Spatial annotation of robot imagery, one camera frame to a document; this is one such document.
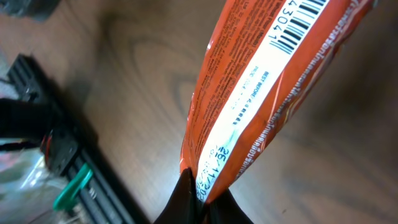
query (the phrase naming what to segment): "barcode number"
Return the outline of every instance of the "barcode number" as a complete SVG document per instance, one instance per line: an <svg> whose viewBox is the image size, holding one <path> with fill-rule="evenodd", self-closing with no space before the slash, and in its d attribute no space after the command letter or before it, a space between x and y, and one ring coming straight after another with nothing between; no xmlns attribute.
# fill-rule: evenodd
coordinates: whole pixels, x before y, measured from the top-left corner
<svg viewBox="0 0 398 224"><path fill-rule="evenodd" d="M289 55L292 54L327 1L304 0L298 5L298 1L291 0L288 5L296 6L294 7L296 10L291 10L289 7L282 9L283 16L279 16L276 25L271 27L275 31L282 31L282 34L269 35L273 39L269 44Z"/></svg>

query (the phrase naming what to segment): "green plastic clip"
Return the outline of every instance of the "green plastic clip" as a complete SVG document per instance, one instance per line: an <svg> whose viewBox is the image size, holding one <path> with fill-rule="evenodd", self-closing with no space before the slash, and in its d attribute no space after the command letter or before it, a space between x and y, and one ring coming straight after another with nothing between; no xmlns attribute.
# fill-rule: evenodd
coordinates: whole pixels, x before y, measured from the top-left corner
<svg viewBox="0 0 398 224"><path fill-rule="evenodd" d="M76 196L81 189L86 187L88 182L93 177L93 171L84 164L75 178L62 190L61 194L55 199L53 209L55 211L66 210L69 211L76 205Z"/></svg>

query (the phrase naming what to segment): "white label strip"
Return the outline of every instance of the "white label strip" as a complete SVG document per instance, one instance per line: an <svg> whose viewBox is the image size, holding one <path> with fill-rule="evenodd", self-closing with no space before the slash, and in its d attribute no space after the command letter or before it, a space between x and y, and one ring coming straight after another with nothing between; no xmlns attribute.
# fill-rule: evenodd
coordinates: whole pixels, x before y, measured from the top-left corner
<svg viewBox="0 0 398 224"><path fill-rule="evenodd" d="M238 80L199 158L197 198L205 202L243 130L329 0L287 0Z"/></svg>

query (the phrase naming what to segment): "orange plastic wrapper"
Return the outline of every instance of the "orange plastic wrapper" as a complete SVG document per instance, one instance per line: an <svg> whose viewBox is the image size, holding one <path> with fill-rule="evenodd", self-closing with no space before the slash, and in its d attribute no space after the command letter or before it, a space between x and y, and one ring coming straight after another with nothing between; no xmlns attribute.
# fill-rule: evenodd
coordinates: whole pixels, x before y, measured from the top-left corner
<svg viewBox="0 0 398 224"><path fill-rule="evenodd" d="M372 0L227 0L189 109L180 170L211 203L256 160Z"/></svg>

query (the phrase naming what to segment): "wooden table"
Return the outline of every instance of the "wooden table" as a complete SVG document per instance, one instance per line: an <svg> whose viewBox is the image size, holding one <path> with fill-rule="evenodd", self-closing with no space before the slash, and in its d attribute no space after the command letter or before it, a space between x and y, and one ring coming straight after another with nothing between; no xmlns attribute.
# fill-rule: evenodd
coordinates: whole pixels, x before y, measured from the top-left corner
<svg viewBox="0 0 398 224"><path fill-rule="evenodd" d="M187 109L224 2L64 0L43 24L0 17L99 135L150 220L178 179ZM398 1L384 0L290 123L231 187L254 223L398 223Z"/></svg>

